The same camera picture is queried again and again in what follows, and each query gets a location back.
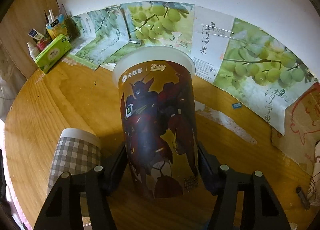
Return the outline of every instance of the tissue box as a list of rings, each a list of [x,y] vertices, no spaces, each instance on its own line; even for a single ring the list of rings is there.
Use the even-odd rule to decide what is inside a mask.
[[[71,49],[71,45],[66,36],[60,34],[37,56],[38,67],[47,73],[49,69]]]

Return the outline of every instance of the small blue sticker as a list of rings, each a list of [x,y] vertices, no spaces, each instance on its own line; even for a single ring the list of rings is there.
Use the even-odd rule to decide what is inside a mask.
[[[237,109],[237,108],[241,108],[241,107],[242,107],[242,105],[240,103],[232,104],[233,109]]]

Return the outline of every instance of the checkered paper cup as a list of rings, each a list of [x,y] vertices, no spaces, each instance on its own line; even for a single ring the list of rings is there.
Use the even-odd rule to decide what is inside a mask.
[[[99,138],[89,132],[75,128],[63,130],[53,156],[47,194],[63,172],[76,175],[99,165],[100,148]]]

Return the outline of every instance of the grape poster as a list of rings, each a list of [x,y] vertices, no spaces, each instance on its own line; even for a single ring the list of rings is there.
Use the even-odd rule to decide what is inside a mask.
[[[284,111],[317,80],[287,47],[257,26],[234,19],[213,85],[284,134]]]
[[[73,21],[81,35],[78,38],[81,43],[73,46],[69,55],[92,69],[99,67],[129,41],[124,17],[118,6],[75,16]]]
[[[162,45],[191,52],[194,5],[175,2],[121,4],[131,38],[142,46]]]
[[[317,80],[278,40],[255,25],[193,4],[135,2],[73,18],[79,37],[68,56],[113,70],[139,47],[188,54],[196,75],[227,91],[284,135],[284,112]],[[129,37],[140,44],[128,43]]]

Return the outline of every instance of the wood grain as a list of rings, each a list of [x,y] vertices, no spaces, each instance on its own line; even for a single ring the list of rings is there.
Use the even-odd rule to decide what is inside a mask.
[[[123,140],[118,91],[111,76],[103,68],[92,71],[60,61],[47,75],[37,70],[15,100],[5,123],[7,159],[17,198],[32,226],[46,198],[53,154],[64,128],[95,133],[102,140],[104,155],[114,152]],[[262,171],[289,221],[306,229],[318,208],[305,211],[295,188],[300,185],[306,191],[309,175],[271,145],[271,127],[246,107],[232,109],[236,99],[200,78],[194,79],[194,94],[196,101],[228,115],[258,142],[247,143],[222,125],[196,115],[198,139],[208,152],[237,171]],[[215,200],[202,183],[177,198],[140,198],[128,168],[118,190],[108,198],[119,230],[200,230],[211,217]],[[239,195],[236,225],[241,204]]]
[[[29,55],[27,43],[32,41],[28,33],[32,28],[40,33],[45,29],[44,11],[49,9],[57,15],[59,7],[56,0],[14,0],[0,23],[0,40],[12,61],[29,78],[37,65]]]

